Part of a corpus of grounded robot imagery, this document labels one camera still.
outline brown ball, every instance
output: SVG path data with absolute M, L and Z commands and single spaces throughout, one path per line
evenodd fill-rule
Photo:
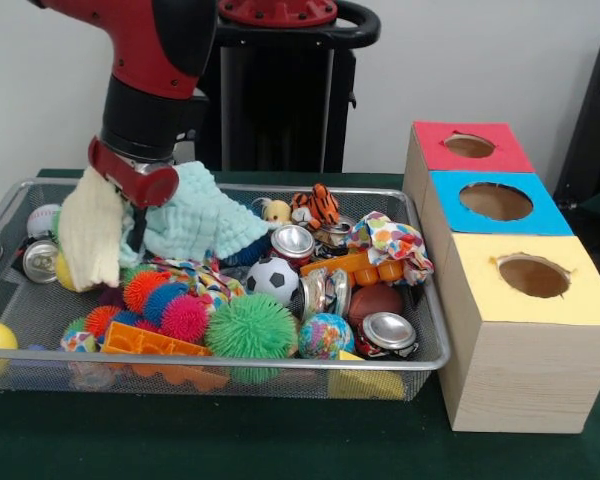
M 404 302 L 395 289 L 384 283 L 362 287 L 351 297 L 349 325 L 357 331 L 364 317 L 378 312 L 391 312 L 402 315 Z

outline green spiky ball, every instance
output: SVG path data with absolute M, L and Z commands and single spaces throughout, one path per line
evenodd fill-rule
M 137 267 L 133 268 L 125 268 L 124 270 L 122 270 L 121 275 L 122 286 L 126 287 L 127 285 L 129 285 L 129 282 L 133 280 L 133 277 L 135 277 L 140 272 L 148 272 L 151 270 L 155 270 L 155 268 L 147 264 L 138 265 Z
M 286 358 L 298 343 L 291 312 L 266 294 L 234 298 L 211 316 L 206 335 L 214 355 L 233 358 Z M 239 383 L 262 383 L 277 368 L 233 367 Z
M 86 322 L 87 322 L 87 319 L 84 317 L 76 318 L 67 326 L 67 328 L 65 328 L 62 336 L 66 337 L 69 333 L 74 334 L 74 333 L 78 333 L 78 332 L 84 332 Z

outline light blue cloth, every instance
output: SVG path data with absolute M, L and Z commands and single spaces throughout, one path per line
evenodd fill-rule
M 184 163 L 175 169 L 180 177 L 178 189 L 165 205 L 147 210 L 147 228 L 139 253 L 127 245 L 133 228 L 129 208 L 120 244 L 122 267 L 137 265 L 146 250 L 162 258 L 196 261 L 202 261 L 210 250 L 224 259 L 267 233 L 267 222 L 222 193 L 202 163 Z

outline stuffed animal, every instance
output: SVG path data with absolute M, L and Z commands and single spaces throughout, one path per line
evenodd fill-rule
M 262 206 L 262 218 L 276 227 L 289 225 L 291 223 L 291 207 L 282 200 L 271 200 L 270 198 L 258 198 L 255 204 Z
M 318 230 L 323 225 L 340 221 L 338 201 L 321 183 L 316 183 L 311 195 L 296 193 L 291 202 L 291 218 L 298 225 Z

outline orange block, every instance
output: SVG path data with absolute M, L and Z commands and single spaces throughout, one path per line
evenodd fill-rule
M 360 285 L 366 287 L 380 281 L 395 282 L 403 275 L 402 260 L 386 260 L 377 267 L 369 263 L 367 252 L 350 253 L 342 257 L 330 258 L 321 262 L 310 263 L 300 269 L 303 277 L 318 268 L 326 268 L 329 273 L 341 268 L 349 274 L 351 286 Z
M 183 342 L 118 322 L 112 322 L 107 330 L 102 352 L 186 355 L 195 357 L 209 357 L 212 355 L 211 350 L 206 347 Z M 131 365 L 131 368 L 141 377 L 151 377 L 156 373 L 160 373 L 172 385 L 180 385 L 189 381 L 200 392 L 209 392 L 217 388 L 223 388 L 229 381 L 228 376 L 204 371 L 201 366 L 137 364 Z

